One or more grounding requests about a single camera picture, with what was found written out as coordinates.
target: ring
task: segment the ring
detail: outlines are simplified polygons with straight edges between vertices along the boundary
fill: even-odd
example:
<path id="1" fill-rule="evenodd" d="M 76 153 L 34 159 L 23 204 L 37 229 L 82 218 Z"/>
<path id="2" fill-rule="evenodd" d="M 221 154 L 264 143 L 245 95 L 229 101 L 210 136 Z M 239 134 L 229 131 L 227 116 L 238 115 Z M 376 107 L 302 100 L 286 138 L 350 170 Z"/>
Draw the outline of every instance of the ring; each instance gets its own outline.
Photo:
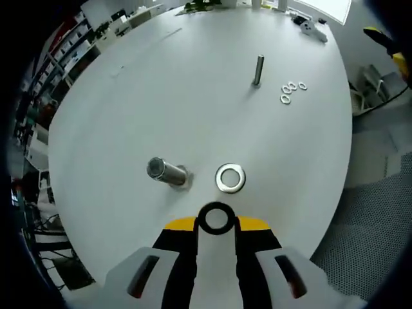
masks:
<path id="1" fill-rule="evenodd" d="M 292 93 L 292 90 L 291 90 L 288 86 L 282 86 L 282 92 L 283 92 L 285 95 L 289 95 L 289 94 Z"/>
<path id="2" fill-rule="evenodd" d="M 293 91 L 297 90 L 297 86 L 294 82 L 288 82 L 288 87 Z"/>
<path id="3" fill-rule="evenodd" d="M 229 187 L 229 186 L 225 185 L 221 180 L 221 176 L 223 175 L 223 173 L 225 171 L 228 171 L 228 170 L 235 171 L 236 174 L 238 174 L 238 176 L 239 176 L 239 182 L 236 185 L 234 185 L 233 187 Z M 244 184 L 246 182 L 246 174 L 245 174 L 245 171 L 241 168 L 240 165 L 227 163 L 227 164 L 223 164 L 221 167 L 219 167 L 218 171 L 216 172 L 215 179 L 216 179 L 216 185 L 218 186 L 218 188 L 221 192 L 236 193 L 240 189 L 242 189 L 242 187 L 244 186 Z"/>
<path id="4" fill-rule="evenodd" d="M 299 88 L 301 88 L 302 90 L 308 89 L 308 87 L 306 87 L 306 85 L 304 84 L 304 82 L 299 82 L 298 85 L 299 85 Z"/>
<path id="5" fill-rule="evenodd" d="M 214 229 L 211 227 L 209 224 L 207 224 L 206 221 L 206 215 L 209 211 L 212 211 L 214 209 L 220 209 L 223 211 L 226 216 L 227 216 L 227 222 L 224 226 Z M 224 203 L 220 203 L 219 201 L 214 201 L 212 203 L 209 203 L 205 206 L 203 206 L 202 209 L 200 209 L 198 219 L 197 219 L 198 225 L 206 232 L 212 235 L 222 235 L 224 233 L 227 233 L 232 229 L 236 222 L 236 215 L 234 214 L 234 211 L 232 208 L 230 208 L 229 205 L 226 205 Z"/>
<path id="6" fill-rule="evenodd" d="M 289 105 L 291 102 L 290 97 L 288 95 L 281 95 L 281 102 L 283 104 Z"/>

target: gray carpet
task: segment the gray carpet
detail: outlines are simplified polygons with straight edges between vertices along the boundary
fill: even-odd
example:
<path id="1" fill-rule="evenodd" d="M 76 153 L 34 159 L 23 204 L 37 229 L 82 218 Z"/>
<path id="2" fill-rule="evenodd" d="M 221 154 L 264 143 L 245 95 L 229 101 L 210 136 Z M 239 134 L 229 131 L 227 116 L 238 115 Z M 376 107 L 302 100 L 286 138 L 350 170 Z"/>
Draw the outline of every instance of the gray carpet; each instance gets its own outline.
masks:
<path id="1" fill-rule="evenodd" d="M 412 153 L 401 172 L 345 189 L 311 260 L 344 294 L 368 300 L 388 274 L 412 231 Z"/>

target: metal bolt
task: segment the metal bolt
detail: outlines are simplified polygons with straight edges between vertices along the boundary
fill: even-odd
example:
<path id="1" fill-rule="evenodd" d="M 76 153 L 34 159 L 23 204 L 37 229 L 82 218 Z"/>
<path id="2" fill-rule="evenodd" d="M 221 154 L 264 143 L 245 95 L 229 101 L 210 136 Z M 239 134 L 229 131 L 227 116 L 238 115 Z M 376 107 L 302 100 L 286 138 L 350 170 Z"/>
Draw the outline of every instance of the metal bolt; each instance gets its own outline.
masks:
<path id="1" fill-rule="evenodd" d="M 181 167 L 174 166 L 157 157 L 152 158 L 147 164 L 147 174 L 154 180 L 176 186 L 185 184 L 188 176 Z"/>
<path id="2" fill-rule="evenodd" d="M 255 86 L 255 87 L 258 87 L 260 85 L 260 76 L 262 75 L 263 61 L 264 60 L 265 60 L 265 56 L 263 56 L 263 55 L 259 55 L 257 57 L 255 78 L 252 82 L 252 85 Z"/>

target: window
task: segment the window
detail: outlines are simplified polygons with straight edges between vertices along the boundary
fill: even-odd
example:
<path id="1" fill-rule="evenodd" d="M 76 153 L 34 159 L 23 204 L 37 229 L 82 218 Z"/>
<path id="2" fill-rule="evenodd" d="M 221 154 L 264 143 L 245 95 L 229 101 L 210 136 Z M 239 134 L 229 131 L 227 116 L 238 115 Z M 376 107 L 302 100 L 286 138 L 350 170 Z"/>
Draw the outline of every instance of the window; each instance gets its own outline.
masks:
<path id="1" fill-rule="evenodd" d="M 351 0 L 295 0 L 345 24 Z"/>

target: black ring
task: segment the black ring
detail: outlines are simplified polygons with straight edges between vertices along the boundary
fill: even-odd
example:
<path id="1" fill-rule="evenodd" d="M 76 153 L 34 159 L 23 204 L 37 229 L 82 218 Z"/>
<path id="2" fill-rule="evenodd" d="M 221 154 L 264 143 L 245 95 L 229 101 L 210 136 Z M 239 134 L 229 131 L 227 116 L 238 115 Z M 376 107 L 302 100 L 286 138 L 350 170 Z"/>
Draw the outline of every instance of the black ring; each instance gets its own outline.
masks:
<path id="1" fill-rule="evenodd" d="M 212 228 L 206 222 L 207 213 L 209 211 L 214 210 L 214 209 L 220 209 L 227 216 L 226 224 L 224 226 L 218 228 L 218 229 Z M 227 233 L 234 226 L 235 220 L 236 220 L 236 216 L 234 214 L 233 209 L 230 208 L 229 205 L 226 205 L 224 203 L 220 203 L 219 201 L 214 201 L 212 203 L 206 204 L 205 206 L 203 206 L 202 209 L 200 209 L 200 212 L 199 212 L 199 215 L 198 215 L 198 224 L 199 224 L 199 226 L 206 233 L 209 233 L 209 234 L 212 234 L 212 235 L 222 235 L 224 233 Z"/>

